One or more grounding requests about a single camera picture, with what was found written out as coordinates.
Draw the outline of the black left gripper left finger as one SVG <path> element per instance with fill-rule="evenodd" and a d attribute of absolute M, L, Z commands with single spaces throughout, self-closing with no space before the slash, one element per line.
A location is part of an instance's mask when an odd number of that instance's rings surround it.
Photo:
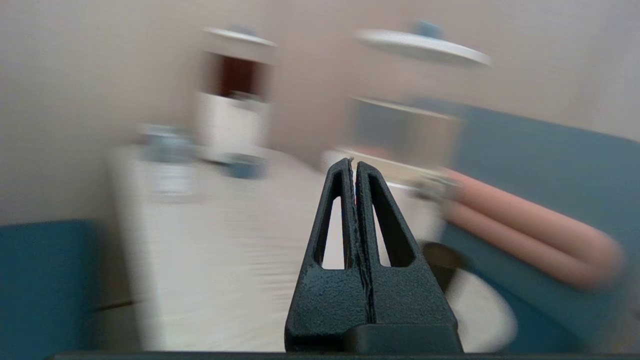
<path fill-rule="evenodd" d="M 326 269 L 323 260 L 333 203 L 342 214 L 343 269 Z M 361 205 L 366 199 L 354 185 L 353 161 L 332 164 L 285 321 L 285 350 L 342 351 L 345 333 L 373 319 L 371 302 L 371 222 Z"/>

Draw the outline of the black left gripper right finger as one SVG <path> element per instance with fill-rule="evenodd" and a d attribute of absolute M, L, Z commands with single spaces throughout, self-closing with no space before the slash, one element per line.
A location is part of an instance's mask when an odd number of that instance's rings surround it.
<path fill-rule="evenodd" d="M 378 325 L 457 325 L 381 172 L 366 162 L 356 167 L 355 203 L 366 319 Z"/>

